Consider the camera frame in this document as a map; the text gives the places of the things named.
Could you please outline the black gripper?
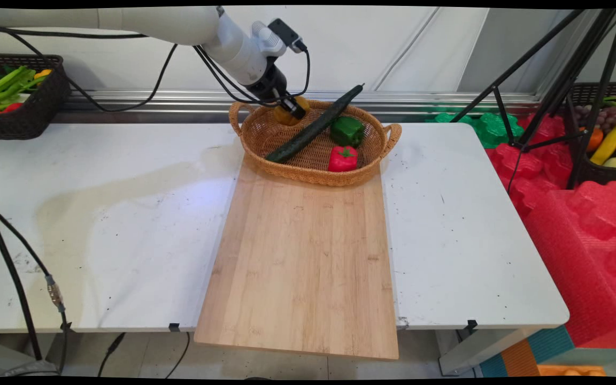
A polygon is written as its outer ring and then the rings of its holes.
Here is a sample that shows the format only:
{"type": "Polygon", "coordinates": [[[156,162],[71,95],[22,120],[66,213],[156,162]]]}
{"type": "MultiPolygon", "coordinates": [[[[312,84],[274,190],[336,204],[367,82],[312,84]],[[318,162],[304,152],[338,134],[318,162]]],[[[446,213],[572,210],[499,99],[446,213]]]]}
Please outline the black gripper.
{"type": "Polygon", "coordinates": [[[275,115],[288,115],[289,120],[302,120],[310,111],[310,105],[303,96],[288,97],[287,81],[275,64],[276,58],[266,58],[266,69],[260,79],[250,85],[244,85],[260,103],[274,103],[275,115]]]}

